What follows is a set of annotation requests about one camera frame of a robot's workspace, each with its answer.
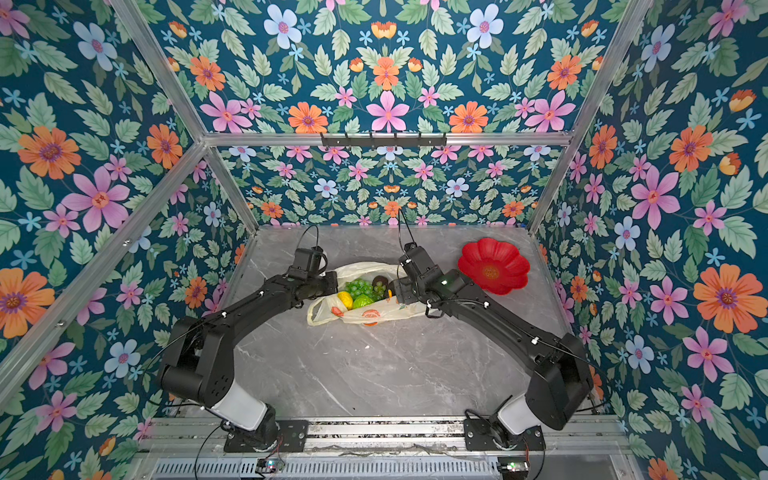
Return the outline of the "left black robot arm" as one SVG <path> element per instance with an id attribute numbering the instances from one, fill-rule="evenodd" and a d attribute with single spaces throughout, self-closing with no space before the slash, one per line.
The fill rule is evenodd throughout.
<path id="1" fill-rule="evenodd" d="M 204 407 L 250 448 L 271 449 L 279 437 L 275 409 L 239 385 L 235 350 L 272 318 L 335 294 L 337 275 L 326 269 L 320 246 L 298 248 L 287 271 L 266 279 L 252 294 L 200 319 L 179 320 L 160 357 L 159 388 Z"/>

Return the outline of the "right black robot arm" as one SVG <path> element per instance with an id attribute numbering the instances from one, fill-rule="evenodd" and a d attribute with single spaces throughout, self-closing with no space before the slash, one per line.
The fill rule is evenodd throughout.
<path id="1" fill-rule="evenodd" d="M 529 323 L 460 271 L 442 271 L 415 242 L 406 244 L 398 263 L 406 275 L 393 283 L 398 298 L 423 304 L 427 317 L 436 312 L 472 326 L 529 374 L 524 395 L 508 398 L 486 420 L 493 442 L 509 449 L 533 428 L 564 429 L 594 387 L 581 342 L 572 334 L 557 336 Z"/>

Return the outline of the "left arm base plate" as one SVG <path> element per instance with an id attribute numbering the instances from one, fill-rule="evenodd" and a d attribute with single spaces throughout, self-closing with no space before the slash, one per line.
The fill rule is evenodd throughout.
<path id="1" fill-rule="evenodd" d="M 267 420 L 256 430 L 226 427 L 226 453 L 303 452 L 308 439 L 306 420 Z"/>

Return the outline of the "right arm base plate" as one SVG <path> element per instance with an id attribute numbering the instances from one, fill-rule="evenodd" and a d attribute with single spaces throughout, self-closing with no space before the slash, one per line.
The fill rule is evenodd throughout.
<path id="1" fill-rule="evenodd" d="M 463 419 L 465 448 L 468 451 L 544 451 L 546 443 L 540 427 L 513 434 L 498 423 L 487 419 Z"/>

